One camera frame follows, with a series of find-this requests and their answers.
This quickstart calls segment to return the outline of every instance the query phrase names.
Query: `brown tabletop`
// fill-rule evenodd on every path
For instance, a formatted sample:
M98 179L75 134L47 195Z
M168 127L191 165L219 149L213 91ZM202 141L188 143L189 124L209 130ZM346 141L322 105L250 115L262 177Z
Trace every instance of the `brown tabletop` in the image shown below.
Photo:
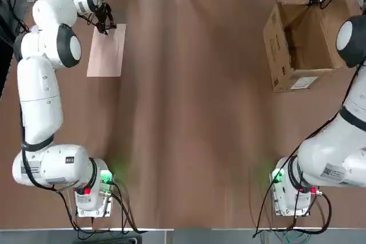
M57 72L64 123L55 141L106 160L127 185L138 227L254 228L269 172L337 112L353 70L326 76L312 91L273 93L262 40L273 0L109 3L116 22L128 24L122 75L86 77L93 28L79 19L82 61ZM15 62L0 121L0 228L70 227L57 195L12 178L21 141ZM323 191L332 227L366 227L365 190ZM261 227L269 227L270 199L266 208ZM120 223L115 204L97 226ZM274 218L272 226L290 223ZM297 224L320 227L318 208Z

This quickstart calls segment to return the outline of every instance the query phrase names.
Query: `cardboard box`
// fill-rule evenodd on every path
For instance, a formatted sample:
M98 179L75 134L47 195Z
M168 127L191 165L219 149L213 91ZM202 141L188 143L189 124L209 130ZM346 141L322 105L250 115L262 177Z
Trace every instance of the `cardboard box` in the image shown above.
M309 89L344 66L335 41L349 10L345 0L327 9L275 1L263 31L273 91Z

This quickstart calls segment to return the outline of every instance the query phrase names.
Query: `white label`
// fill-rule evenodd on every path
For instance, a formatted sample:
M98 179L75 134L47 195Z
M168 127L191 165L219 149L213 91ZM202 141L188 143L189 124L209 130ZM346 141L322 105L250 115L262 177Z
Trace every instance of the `white label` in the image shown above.
M346 169L327 163L320 177L341 182L345 177Z
M317 79L317 77L300 77L294 85L292 85L291 90L294 89L306 89Z
M68 183L65 177L49 178L49 179L46 179L46 181L50 185L66 184L66 183Z
M77 197L77 202L78 203L88 203L88 202L91 202L92 200L89 198L89 196L76 196Z
M41 173L40 173L41 163L40 163L40 161L28 161L28 164L29 164L29 168L30 168L30 171L31 171L33 177L34 178L40 178L41 177ZM21 175L22 175L22 178L28 178L28 175L25 172L25 167L24 167L23 161L21 162Z

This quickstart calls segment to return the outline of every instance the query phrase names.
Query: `pink paper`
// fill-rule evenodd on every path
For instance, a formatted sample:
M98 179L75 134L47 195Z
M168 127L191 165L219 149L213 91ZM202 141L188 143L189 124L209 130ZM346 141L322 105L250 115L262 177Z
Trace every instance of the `pink paper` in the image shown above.
M120 77L124 53L126 24L117 24L108 35L94 28L87 77Z

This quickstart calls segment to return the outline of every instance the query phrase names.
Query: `robotic arm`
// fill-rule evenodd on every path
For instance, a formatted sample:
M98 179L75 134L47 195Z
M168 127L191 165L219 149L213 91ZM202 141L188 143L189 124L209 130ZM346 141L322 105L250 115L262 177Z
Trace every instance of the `robotic arm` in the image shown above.
M357 0L364 8L366 0ZM270 178L276 215L304 215L316 186L366 187L366 15L348 19L336 48L348 67L357 67L340 111L322 131L306 139L297 156L282 158Z
M36 25L14 43L25 136L13 162L13 177L29 186L34 181L73 186L82 217L110 215L112 174L103 160L89 158L82 146L53 142L63 122L55 70L79 63L81 45L71 27L79 15L100 7L101 0L38 0L33 6Z

